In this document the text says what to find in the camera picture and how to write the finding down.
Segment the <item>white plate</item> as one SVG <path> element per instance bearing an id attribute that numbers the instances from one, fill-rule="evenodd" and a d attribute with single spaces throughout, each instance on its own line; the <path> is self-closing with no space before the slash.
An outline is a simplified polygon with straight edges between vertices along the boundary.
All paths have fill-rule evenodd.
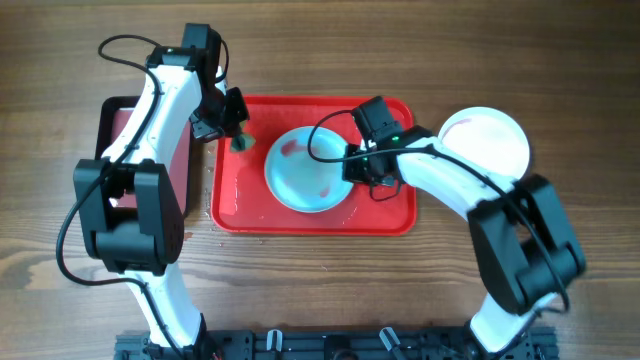
<path id="1" fill-rule="evenodd" d="M 465 159 L 504 176 L 522 178 L 531 162 L 531 147 L 522 127 L 494 108 L 476 106 L 454 113 L 437 137 Z"/>

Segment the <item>mint plate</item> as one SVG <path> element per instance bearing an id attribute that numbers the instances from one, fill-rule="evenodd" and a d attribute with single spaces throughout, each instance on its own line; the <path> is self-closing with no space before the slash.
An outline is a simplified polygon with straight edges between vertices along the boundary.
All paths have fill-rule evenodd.
<path id="1" fill-rule="evenodd" d="M 269 191 L 285 207 L 302 213 L 319 213 L 342 203 L 354 184 L 343 179 L 340 163 L 321 158 L 342 158 L 347 142 L 336 132 L 311 126 L 280 136 L 269 149 L 264 177 Z"/>

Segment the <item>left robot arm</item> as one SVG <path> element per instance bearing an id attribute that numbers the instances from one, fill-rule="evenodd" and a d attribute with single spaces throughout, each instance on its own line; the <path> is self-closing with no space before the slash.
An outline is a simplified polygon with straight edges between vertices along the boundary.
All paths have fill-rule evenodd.
<path id="1" fill-rule="evenodd" d="M 243 132 L 249 114 L 237 88 L 225 85 L 225 44 L 157 46 L 142 71 L 144 90 L 120 136 L 74 175 L 76 202 L 61 226 L 56 261 L 69 280 L 86 285 L 64 263 L 64 238 L 78 217 L 88 255 L 113 273 L 111 283 L 134 292 L 150 327 L 150 348 L 195 357 L 207 344 L 206 325 L 186 290 L 178 257 L 184 217 L 169 169 L 185 127 L 210 142 Z"/>

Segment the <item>green yellow sponge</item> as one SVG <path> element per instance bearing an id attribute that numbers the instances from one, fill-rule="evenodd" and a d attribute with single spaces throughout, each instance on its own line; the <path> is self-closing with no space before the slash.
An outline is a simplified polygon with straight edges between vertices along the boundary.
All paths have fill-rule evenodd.
<path id="1" fill-rule="evenodd" d="M 230 151 L 233 153 L 244 152 L 251 149 L 256 143 L 255 138 L 249 133 L 240 133 L 231 139 Z"/>

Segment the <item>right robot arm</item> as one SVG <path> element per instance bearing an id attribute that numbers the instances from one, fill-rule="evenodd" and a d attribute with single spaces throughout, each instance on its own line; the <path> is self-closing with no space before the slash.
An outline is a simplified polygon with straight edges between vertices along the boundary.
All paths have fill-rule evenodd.
<path id="1" fill-rule="evenodd" d="M 349 144 L 343 177 L 420 189 L 468 224 L 487 295 L 466 326 L 471 359 L 495 359 L 519 345 L 536 318 L 570 309 L 568 286 L 586 256 L 553 185 L 533 174 L 513 179 L 456 154 L 434 136 L 395 135 L 378 147 Z"/>

